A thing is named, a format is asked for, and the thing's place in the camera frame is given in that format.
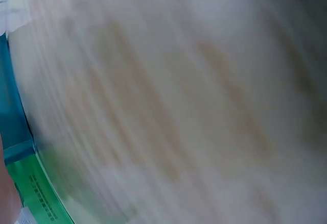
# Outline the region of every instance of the blurry surface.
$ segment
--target blurry surface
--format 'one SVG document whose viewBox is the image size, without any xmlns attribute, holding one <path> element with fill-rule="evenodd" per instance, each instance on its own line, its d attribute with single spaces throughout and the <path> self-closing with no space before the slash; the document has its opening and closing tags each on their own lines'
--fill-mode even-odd
<svg viewBox="0 0 327 224">
<path fill-rule="evenodd" d="M 14 71 L 76 223 L 326 222 L 324 0 L 29 5 Z"/>
</svg>

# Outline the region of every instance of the white object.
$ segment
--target white object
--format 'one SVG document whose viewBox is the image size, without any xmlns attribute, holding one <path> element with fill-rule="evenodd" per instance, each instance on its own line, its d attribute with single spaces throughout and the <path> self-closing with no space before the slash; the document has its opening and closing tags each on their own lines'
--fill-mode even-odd
<svg viewBox="0 0 327 224">
<path fill-rule="evenodd" d="M 28 207 L 22 208 L 18 217 L 18 221 L 15 224 L 37 224 L 34 216 L 30 212 Z"/>
</svg>

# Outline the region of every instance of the light wood surface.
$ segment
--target light wood surface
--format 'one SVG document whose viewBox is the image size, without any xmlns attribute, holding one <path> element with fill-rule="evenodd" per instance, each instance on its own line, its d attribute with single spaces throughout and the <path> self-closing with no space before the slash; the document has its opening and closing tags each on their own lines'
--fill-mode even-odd
<svg viewBox="0 0 327 224">
<path fill-rule="evenodd" d="M 325 25 L 298 2 L 31 0 L 15 76 L 76 224 L 325 223 Z"/>
</svg>

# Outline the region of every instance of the green label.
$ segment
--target green label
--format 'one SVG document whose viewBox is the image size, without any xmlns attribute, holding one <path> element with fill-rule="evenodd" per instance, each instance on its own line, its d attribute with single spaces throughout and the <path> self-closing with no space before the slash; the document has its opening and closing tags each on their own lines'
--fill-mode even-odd
<svg viewBox="0 0 327 224">
<path fill-rule="evenodd" d="M 35 155 L 7 166 L 21 198 L 37 223 L 74 224 L 54 192 Z"/>
</svg>

